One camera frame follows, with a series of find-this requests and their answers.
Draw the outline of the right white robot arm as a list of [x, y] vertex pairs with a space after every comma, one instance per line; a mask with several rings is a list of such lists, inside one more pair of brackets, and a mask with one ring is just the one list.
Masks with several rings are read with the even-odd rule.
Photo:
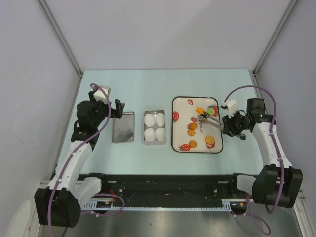
[[223, 134], [245, 139], [245, 130], [250, 131], [260, 150], [263, 168], [256, 176], [235, 173], [234, 182], [228, 185], [228, 193], [233, 198], [245, 192], [252, 196], [256, 204], [292, 208], [299, 193], [303, 173], [293, 168], [287, 159], [277, 135], [273, 115], [266, 113], [263, 99], [247, 100], [245, 114], [241, 114], [237, 102], [228, 99], [221, 106], [228, 111], [222, 118]]

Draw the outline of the brown ridged cookie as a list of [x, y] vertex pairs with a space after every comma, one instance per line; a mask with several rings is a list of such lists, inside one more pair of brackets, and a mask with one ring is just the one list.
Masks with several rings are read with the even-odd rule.
[[197, 142], [192, 140], [192, 141], [189, 142], [189, 145], [190, 145], [191, 148], [195, 148], [197, 146]]

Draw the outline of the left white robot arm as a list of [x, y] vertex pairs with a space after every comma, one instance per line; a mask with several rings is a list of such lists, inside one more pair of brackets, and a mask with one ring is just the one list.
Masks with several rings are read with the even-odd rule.
[[35, 192], [35, 204], [41, 225], [73, 228], [79, 221], [81, 209], [94, 196], [108, 194], [109, 185], [99, 177], [85, 178], [76, 185], [86, 160], [92, 154], [99, 138], [101, 123], [111, 118], [120, 119], [124, 103], [115, 100], [115, 108], [106, 101], [90, 99], [77, 105], [77, 120], [71, 136], [71, 145], [62, 168], [46, 188]]

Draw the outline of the metal tongs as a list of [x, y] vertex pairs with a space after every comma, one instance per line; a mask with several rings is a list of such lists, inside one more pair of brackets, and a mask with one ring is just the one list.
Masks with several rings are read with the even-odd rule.
[[[208, 114], [207, 112], [204, 112], [203, 116], [208, 120], [208, 122], [205, 123], [205, 124], [211, 125], [211, 126], [217, 128], [217, 129], [221, 130], [222, 132], [223, 132], [224, 126], [228, 127], [228, 125], [224, 124], [222, 121], [216, 119], [215, 117], [213, 117], [212, 115]], [[242, 132], [239, 133], [239, 134], [235, 134], [235, 133], [233, 133], [233, 134], [234, 135], [230, 136], [230, 137], [237, 137], [237, 138], [239, 138], [242, 141], [246, 140], [246, 135], [244, 133], [242, 133]]]

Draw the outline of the tan round cookie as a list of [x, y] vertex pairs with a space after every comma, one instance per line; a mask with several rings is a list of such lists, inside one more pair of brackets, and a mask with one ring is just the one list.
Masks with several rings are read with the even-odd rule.
[[213, 136], [207, 136], [207, 137], [205, 138], [205, 141], [206, 141], [207, 144], [212, 145], [212, 144], [215, 143], [215, 138], [214, 138]]

